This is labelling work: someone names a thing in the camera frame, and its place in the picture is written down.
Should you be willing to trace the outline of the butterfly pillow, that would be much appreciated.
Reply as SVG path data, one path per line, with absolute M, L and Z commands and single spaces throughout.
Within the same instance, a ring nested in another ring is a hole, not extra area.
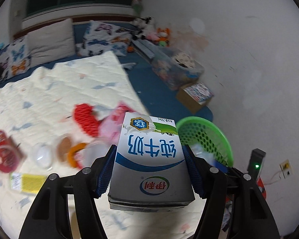
M 125 57 L 132 40 L 132 31 L 114 24 L 90 21 L 83 35 L 83 41 L 76 44 L 79 56 L 97 56 L 112 51 L 118 57 Z
M 31 54 L 27 35 L 14 40 L 0 49 L 0 67 L 3 69 L 0 84 L 27 72 L 30 69 L 30 61 Z

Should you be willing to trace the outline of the butterfly pillow right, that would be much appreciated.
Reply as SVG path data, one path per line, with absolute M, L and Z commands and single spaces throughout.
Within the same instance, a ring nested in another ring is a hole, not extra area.
M 90 21 L 83 35 L 83 41 L 76 44 L 79 56 L 97 56 L 112 51 L 118 57 L 125 57 L 132 40 L 132 31 L 114 24 Z

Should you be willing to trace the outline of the plush toys pile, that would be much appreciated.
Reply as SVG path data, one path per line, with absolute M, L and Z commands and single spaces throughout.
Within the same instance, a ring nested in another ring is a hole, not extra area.
M 130 24 L 136 28 L 132 34 L 133 40 L 148 40 L 154 45 L 169 47 L 170 29 L 156 28 L 154 18 L 135 18 Z

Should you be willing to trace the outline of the white quilted blanket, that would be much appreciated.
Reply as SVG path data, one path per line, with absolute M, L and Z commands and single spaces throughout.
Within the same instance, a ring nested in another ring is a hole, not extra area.
M 43 66 L 29 77 L 0 88 L 0 129 L 11 136 L 26 155 L 18 172 L 47 176 L 77 173 L 53 157 L 50 169 L 39 168 L 31 158 L 33 147 L 44 143 L 55 149 L 63 135 L 75 143 L 90 142 L 72 119 L 76 104 L 90 104 L 102 119 L 124 101 L 141 114 L 149 111 L 132 87 L 127 71 L 114 63 L 114 55 L 56 63 L 53 69 Z M 198 226 L 205 205 L 196 200 L 175 212 L 133 213 L 109 208 L 107 193 L 96 200 L 96 207 L 108 238 L 189 238 Z M 0 225 L 10 238 L 18 238 L 34 201 L 34 195 L 11 190 L 10 176 L 0 172 Z

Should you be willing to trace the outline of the clear storage bin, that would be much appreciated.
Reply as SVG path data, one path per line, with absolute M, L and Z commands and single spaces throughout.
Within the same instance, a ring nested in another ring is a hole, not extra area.
M 197 81 L 205 69 L 179 49 L 157 47 L 151 61 L 153 72 L 170 90 Z

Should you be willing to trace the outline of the orange jelly cup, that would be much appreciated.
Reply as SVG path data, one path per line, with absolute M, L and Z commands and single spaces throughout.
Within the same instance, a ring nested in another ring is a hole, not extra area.
M 81 153 L 88 143 L 75 143 L 70 135 L 61 136 L 56 142 L 55 153 L 59 162 L 68 164 L 72 168 L 82 168 Z

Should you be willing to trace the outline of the yellow white small box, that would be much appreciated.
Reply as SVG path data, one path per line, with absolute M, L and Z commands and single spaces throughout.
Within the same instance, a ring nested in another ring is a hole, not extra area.
M 10 188 L 19 193 L 37 194 L 46 181 L 43 175 L 13 172 L 10 174 Z

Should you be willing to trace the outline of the butterfly pillow left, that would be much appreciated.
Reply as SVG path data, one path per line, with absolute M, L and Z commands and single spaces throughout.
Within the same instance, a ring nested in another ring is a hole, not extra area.
M 30 69 L 30 61 L 31 54 L 27 35 L 14 40 L 0 49 L 0 67 L 3 69 L 0 84 L 27 72 Z

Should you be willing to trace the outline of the black device green light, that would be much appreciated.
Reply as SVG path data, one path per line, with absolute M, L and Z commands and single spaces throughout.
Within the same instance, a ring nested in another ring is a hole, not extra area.
M 247 173 L 254 181 L 258 181 L 266 153 L 261 149 L 253 149 L 248 163 Z

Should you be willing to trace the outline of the white blue milk carton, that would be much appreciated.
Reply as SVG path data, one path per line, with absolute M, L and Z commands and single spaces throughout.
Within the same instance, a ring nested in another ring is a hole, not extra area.
M 171 211 L 194 199 L 174 120 L 126 113 L 109 185 L 110 208 Z

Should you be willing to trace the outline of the red plastic stool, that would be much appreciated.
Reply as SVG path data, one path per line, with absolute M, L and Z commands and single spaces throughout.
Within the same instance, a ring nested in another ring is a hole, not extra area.
M 267 194 L 266 194 L 265 186 L 264 186 L 264 183 L 263 183 L 261 177 L 259 177 L 257 179 L 256 184 L 257 184 L 262 196 L 264 197 L 264 199 L 266 199 Z

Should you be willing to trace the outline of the red mesh ball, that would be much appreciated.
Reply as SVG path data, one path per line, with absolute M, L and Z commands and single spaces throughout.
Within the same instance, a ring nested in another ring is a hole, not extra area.
M 73 110 L 73 118 L 84 133 L 94 138 L 99 136 L 101 121 L 94 114 L 92 105 L 76 104 Z

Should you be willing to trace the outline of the beige pillow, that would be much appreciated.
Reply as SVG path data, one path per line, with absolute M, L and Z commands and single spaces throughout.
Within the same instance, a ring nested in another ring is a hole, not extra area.
M 75 54 L 73 21 L 68 18 L 27 34 L 31 66 L 38 66 Z

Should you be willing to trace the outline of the pink tissue pack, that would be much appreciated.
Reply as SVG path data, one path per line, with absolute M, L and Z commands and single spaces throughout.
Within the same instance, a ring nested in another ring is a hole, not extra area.
M 99 137 L 111 144 L 118 144 L 122 124 L 127 112 L 135 112 L 126 103 L 120 102 L 99 125 Z

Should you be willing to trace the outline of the red snack cup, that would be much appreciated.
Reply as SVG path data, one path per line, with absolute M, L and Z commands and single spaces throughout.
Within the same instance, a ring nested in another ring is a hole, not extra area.
M 22 159 L 23 154 L 13 139 L 0 129 L 0 171 L 3 173 L 14 172 Z

